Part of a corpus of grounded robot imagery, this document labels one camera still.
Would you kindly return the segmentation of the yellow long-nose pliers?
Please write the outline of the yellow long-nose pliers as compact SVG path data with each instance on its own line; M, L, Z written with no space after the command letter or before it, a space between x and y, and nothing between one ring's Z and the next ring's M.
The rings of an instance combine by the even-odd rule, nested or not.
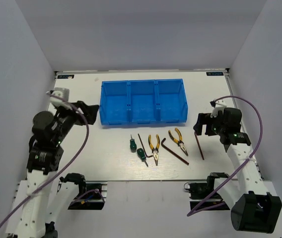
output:
M175 128L174 129L176 131L176 133L178 134L178 139L175 138L173 135L172 135L172 132L171 130L168 131L168 135L170 137L170 139L176 143L178 145L178 147L180 147L180 149L182 150L182 152L186 155L186 156L189 156L188 152L187 152L187 149L184 145L184 142L183 142L183 138L182 138L182 134L180 132L180 130L178 128Z
M152 151L152 155L154 157L154 161L155 161L155 165L158 166L158 153L159 153L159 147L160 147L160 138L159 138L159 135L157 134L156 135L156 144L153 146L152 142L151 142L151 135L148 136L148 144L149 144L149 147Z

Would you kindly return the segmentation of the thick dark hex key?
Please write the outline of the thick dark hex key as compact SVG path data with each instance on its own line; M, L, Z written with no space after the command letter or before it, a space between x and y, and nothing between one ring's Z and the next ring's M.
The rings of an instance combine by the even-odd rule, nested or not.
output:
M175 153L173 150L171 150L169 147L167 147L164 142L166 141L166 138L163 138L161 141L161 146L168 151L170 154L172 154L174 157L176 157L177 159L179 159L182 163L184 163L185 165L189 165L189 162L187 162L185 159L183 159L181 156L179 156L177 153Z

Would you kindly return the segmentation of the thin dark hex key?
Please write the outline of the thin dark hex key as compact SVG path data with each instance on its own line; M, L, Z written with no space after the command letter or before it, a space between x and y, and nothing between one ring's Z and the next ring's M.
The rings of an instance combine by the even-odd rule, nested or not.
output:
M138 137L139 137L139 140L140 140L140 143L141 143L141 146L142 146L142 149L143 149L143 151L144 151L145 156L146 156L147 158L153 157L153 155L149 155L149 156L147 155L146 150L145 150L145 147L144 147L144 145L143 145L143 142L142 142L142 139L141 139L141 136L140 136L139 133L138 133Z

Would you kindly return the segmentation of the green screwdriver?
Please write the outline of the green screwdriver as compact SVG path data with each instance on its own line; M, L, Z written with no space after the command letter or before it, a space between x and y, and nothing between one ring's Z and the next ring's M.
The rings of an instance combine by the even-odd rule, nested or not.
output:
M145 163L145 165L148 167L147 161L146 161L146 155L142 148L137 149L137 155L141 159L142 162Z
M130 138L130 150L134 153L137 150L137 145L135 143L135 140L133 139L132 135Z

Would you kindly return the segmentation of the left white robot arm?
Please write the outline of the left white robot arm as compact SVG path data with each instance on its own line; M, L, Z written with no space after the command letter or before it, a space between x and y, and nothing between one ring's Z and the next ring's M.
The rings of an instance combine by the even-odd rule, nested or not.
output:
M56 113L41 111L33 118L29 141L27 195L12 238L55 238L55 222L47 219L52 182L64 153L61 143L74 125L93 125L99 105L77 101L72 107L56 106Z

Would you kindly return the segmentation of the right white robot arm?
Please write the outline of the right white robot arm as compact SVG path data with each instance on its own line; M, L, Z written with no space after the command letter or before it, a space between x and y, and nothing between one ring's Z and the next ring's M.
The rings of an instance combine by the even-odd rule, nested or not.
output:
M213 173L207 178L207 196L188 215L203 211L209 198L221 196L230 209L232 226L237 231L271 234L276 227L282 202L273 196L260 176L256 163L252 161L251 142L241 132L242 112L235 108L214 109L212 113L200 113L193 129L202 134L203 126L208 136L218 135L230 158L234 172L231 175Z

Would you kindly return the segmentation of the dark hex key far right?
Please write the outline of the dark hex key far right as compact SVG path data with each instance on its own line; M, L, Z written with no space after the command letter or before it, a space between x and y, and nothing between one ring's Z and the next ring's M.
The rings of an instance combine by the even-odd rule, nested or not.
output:
M198 139L198 135L197 135L197 133L195 131L194 131L194 136L195 136L195 139L196 139L196 142L197 142L197 145L198 145L198 149L199 149L201 158L202 158L202 160L205 160L204 155L203 155L203 151L202 151L199 139Z

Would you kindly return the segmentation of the left dark table label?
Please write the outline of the left dark table label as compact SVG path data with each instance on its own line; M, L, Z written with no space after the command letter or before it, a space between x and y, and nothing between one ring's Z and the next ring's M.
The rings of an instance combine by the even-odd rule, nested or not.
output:
M58 75L57 76L57 79L73 79L74 78L74 75Z

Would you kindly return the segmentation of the dark table label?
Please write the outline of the dark table label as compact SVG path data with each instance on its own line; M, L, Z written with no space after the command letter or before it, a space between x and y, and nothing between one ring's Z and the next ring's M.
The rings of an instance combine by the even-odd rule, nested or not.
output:
M224 76L223 72L206 72L207 76Z
M58 75L57 76L57 79L73 79L74 78L74 75Z

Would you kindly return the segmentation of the blue three-compartment bin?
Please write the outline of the blue three-compartment bin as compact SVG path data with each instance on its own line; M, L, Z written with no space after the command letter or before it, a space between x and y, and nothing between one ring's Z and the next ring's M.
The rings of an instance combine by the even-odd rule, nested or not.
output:
M185 123L188 103L182 79L103 81L102 125Z

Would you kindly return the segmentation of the right dark table label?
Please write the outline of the right dark table label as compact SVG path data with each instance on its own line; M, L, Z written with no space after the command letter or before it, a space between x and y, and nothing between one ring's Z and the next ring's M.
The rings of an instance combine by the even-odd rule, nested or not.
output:
M223 72L206 72L207 76L224 76Z

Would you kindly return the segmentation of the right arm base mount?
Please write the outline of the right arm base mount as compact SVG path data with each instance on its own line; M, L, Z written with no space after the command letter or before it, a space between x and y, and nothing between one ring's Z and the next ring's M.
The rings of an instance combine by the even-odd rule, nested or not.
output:
M184 190L189 193L190 198L190 209L192 210L201 200L213 191L214 180L220 178L229 177L226 173L210 173L206 181L189 181L184 184ZM209 206L215 206L223 202L222 197L215 193L209 198L204 204L198 209L207 208Z

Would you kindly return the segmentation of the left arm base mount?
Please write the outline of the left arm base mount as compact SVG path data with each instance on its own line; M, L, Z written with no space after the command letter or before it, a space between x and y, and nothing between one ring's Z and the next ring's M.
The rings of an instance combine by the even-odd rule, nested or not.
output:
M107 196L107 182L88 182L85 176L78 173L68 173L59 178L58 192L68 189L74 184L75 197L67 202L69 210L102 210Z

